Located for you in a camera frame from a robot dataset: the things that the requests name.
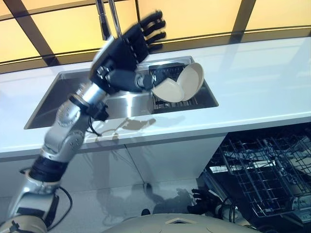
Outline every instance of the dish rack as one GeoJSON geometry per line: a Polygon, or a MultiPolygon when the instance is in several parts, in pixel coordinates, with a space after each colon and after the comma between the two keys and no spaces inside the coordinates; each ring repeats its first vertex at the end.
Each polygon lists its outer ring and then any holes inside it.
{"type": "Polygon", "coordinates": [[[305,133],[229,136],[208,166],[236,177],[258,217],[311,209],[311,140],[305,133]]]}
{"type": "MultiPolygon", "coordinates": [[[[149,73],[150,74],[157,74],[160,72],[164,72],[169,76],[169,78],[173,79],[175,82],[178,79],[179,74],[183,71],[183,69],[186,67],[185,64],[183,63],[169,63],[169,64],[164,64],[164,65],[154,65],[154,66],[149,66],[149,73]]],[[[155,107],[155,113],[160,113],[161,110],[170,108],[175,111],[182,111],[182,110],[188,110],[190,106],[192,108],[194,106],[198,106],[198,101],[196,100],[195,97],[191,98],[188,101],[181,101],[178,103],[168,103],[165,101],[162,101],[155,95],[153,95],[153,102],[154,102],[154,107],[155,107]]]]}

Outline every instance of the floor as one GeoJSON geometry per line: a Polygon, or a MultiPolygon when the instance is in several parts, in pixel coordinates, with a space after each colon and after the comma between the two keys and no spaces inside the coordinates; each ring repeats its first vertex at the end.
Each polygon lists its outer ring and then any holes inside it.
{"type": "MultiPolygon", "coordinates": [[[[187,213],[192,205],[195,179],[160,182],[110,189],[72,192],[73,208],[51,233],[101,233],[148,208],[151,213],[187,213]]],[[[67,197],[59,192],[56,220],[68,208],[67,197]]],[[[4,221],[10,198],[0,198],[0,222],[4,221]]]]}

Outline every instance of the countertop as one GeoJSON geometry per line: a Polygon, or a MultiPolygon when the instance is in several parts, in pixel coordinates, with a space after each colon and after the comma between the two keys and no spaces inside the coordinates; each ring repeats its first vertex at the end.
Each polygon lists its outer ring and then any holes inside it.
{"type": "MultiPolygon", "coordinates": [[[[150,55],[192,56],[219,106],[95,122],[82,149],[311,121],[311,38],[215,46],[150,55]]],[[[49,128],[24,126],[58,72],[90,62],[0,75],[0,159],[38,154],[49,128]]]]}

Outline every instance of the stainless steel sink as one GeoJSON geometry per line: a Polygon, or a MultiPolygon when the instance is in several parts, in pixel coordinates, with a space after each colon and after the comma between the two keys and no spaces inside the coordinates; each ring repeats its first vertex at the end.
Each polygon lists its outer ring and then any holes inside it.
{"type": "MultiPolygon", "coordinates": [[[[190,56],[141,63],[137,72],[150,73],[167,69],[173,79],[177,79],[182,69],[193,63],[190,56]]],[[[54,123],[57,109],[68,99],[71,93],[79,89],[81,83],[87,83],[89,69],[60,72],[45,93],[44,97],[29,118],[24,129],[35,129],[51,126],[54,123]]],[[[184,111],[198,108],[217,107],[206,82],[200,91],[189,101],[165,103],[151,93],[119,92],[106,100],[107,112],[110,119],[136,117],[142,115],[184,111]]]]}

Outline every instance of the cabinet door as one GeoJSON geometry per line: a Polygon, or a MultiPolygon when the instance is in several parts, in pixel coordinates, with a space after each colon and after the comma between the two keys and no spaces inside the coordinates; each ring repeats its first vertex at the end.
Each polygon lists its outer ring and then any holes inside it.
{"type": "Polygon", "coordinates": [[[77,154],[62,185],[68,191],[85,191],[143,183],[125,146],[120,149],[77,154]]]}
{"type": "MultiPolygon", "coordinates": [[[[0,162],[0,197],[15,194],[24,176],[18,171],[35,160],[0,162]]],[[[124,145],[114,150],[77,154],[62,179],[68,191],[86,191],[143,183],[124,145]]]]}
{"type": "Polygon", "coordinates": [[[11,197],[23,182],[19,170],[31,167],[35,159],[0,162],[0,197],[11,197]]]}
{"type": "Polygon", "coordinates": [[[200,176],[225,135],[126,147],[145,183],[193,179],[200,176]]]}

